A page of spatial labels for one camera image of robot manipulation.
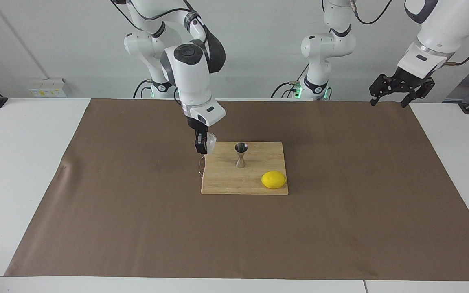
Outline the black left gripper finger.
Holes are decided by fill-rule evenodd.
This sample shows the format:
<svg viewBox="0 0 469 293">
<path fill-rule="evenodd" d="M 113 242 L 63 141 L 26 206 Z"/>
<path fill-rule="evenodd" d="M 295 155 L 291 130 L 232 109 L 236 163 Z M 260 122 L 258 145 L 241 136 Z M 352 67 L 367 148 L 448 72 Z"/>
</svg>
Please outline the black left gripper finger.
<svg viewBox="0 0 469 293">
<path fill-rule="evenodd" d="M 372 96 L 370 104 L 374 107 L 385 95 L 393 93 L 392 83 L 396 81 L 393 77 L 388 77 L 385 74 L 380 74 L 376 80 L 369 87 L 370 95 Z"/>
<path fill-rule="evenodd" d="M 435 82 L 431 77 L 425 79 L 419 85 L 404 85 L 403 89 L 406 91 L 407 95 L 400 102 L 401 107 L 406 108 L 413 100 L 426 98 L 426 96 L 428 95 L 428 93 L 430 93 L 434 85 Z"/>
</svg>

